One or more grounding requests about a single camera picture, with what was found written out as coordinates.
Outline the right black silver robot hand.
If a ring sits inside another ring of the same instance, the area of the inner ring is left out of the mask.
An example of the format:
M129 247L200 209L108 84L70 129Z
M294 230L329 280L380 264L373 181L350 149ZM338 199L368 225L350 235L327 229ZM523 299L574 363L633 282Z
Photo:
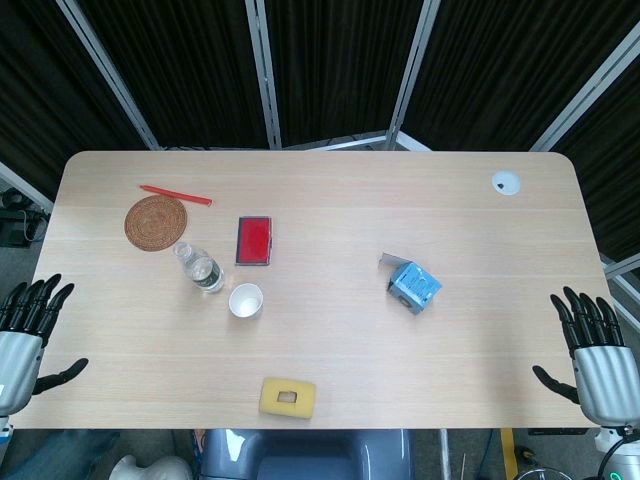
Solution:
M602 297L568 286L550 296L561 323L575 378L569 385L541 366L532 371L548 390L581 408L602 427L640 427L640 369L625 344L616 313Z

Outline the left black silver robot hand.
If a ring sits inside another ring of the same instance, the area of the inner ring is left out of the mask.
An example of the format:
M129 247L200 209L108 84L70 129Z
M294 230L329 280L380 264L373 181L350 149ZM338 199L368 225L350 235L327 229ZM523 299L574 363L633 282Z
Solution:
M41 377L45 349L60 311L74 290L59 273L31 284L17 284L0 300L0 419L24 409L32 397L75 379L89 364L76 360L67 369Z

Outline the transparent plastic water bottle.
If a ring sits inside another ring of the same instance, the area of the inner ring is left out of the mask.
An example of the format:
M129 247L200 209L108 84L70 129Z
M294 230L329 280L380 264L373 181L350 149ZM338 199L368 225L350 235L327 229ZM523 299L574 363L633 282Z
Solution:
M173 246L173 254L187 278L201 290L215 293L222 289L224 272L205 250L179 241Z

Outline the white paper cup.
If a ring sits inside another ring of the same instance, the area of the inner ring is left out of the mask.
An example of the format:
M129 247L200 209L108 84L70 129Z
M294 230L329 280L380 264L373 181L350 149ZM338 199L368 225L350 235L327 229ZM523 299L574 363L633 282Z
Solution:
M260 314L264 303L262 290L255 284L236 286L229 296L228 306L237 318L252 318Z

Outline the chrome chair base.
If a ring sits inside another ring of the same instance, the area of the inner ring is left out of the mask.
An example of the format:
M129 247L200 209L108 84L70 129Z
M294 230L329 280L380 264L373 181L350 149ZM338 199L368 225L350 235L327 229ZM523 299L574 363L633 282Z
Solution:
M528 469L523 470L514 480L572 480L564 472L555 468L531 465Z

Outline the black device on floor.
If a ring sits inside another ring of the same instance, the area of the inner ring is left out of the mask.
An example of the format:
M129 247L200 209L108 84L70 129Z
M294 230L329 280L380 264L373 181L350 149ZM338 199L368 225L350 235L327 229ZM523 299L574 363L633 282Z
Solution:
M27 248L25 222L23 213L0 209L0 247Z

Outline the white rounded plastic object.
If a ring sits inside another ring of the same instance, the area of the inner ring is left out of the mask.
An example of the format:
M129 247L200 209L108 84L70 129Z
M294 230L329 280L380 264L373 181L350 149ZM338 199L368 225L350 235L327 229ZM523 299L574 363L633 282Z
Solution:
M193 473L187 462L177 456L164 456L140 467L133 455L126 455L116 463L108 480L193 480Z

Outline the round woven rattan coaster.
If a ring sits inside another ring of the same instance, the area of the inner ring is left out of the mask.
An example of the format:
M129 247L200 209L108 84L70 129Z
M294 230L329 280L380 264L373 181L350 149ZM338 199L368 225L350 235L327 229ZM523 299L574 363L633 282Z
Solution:
M187 225L184 205L173 198L152 195L136 202L124 221L129 242L140 250L156 252L176 243Z

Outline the black fabric partition panel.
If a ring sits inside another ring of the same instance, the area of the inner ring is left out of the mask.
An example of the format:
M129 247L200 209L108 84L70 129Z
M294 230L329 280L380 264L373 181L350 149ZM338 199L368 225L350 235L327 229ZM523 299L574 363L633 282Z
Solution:
M265 149L245 0L73 0L163 147Z
M145 147L55 0L0 0L0 162L55 199L73 155Z
M441 0L402 131L526 151L640 22L640 0Z
M602 254L640 255L640 20L531 149L573 162Z
M268 146L392 146L440 3L244 0Z

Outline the blue cardboard speaker box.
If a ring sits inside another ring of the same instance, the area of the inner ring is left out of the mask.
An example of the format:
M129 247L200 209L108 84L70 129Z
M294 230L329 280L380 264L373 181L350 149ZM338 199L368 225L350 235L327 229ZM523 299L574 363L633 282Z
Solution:
M442 288L435 277L413 261L383 252L380 263L394 268L388 293L414 315L423 312Z

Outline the red pen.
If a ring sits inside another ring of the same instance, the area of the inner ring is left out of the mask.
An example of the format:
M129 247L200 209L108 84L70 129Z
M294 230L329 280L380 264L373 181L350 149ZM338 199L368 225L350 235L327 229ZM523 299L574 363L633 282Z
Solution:
M163 189L163 188L152 186L152 185L140 185L140 188L150 193L163 195L170 198L175 198L175 199L188 201L192 203L197 203L200 205L205 205L207 207L210 207L213 205L213 200L207 197L201 197L201 196L186 194L182 192L167 190L167 189Z

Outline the yellow sponge with hole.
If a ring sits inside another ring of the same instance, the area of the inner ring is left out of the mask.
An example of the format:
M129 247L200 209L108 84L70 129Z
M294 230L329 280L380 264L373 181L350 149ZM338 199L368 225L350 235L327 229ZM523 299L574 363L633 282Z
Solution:
M310 419L315 398L316 386L313 383L267 377L262 384L259 410L272 415Z

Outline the red ink pad case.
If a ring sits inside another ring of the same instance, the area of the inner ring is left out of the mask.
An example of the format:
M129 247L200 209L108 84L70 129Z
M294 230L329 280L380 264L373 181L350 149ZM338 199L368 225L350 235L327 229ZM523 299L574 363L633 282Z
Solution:
M270 217L239 218L236 259L241 266L270 264L272 250L272 220Z

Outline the grey robot torso base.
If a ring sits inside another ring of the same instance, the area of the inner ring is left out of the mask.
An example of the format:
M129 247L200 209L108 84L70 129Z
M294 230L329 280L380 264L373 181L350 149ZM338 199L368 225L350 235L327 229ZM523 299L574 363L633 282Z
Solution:
M199 480L414 480L406 429L210 429Z

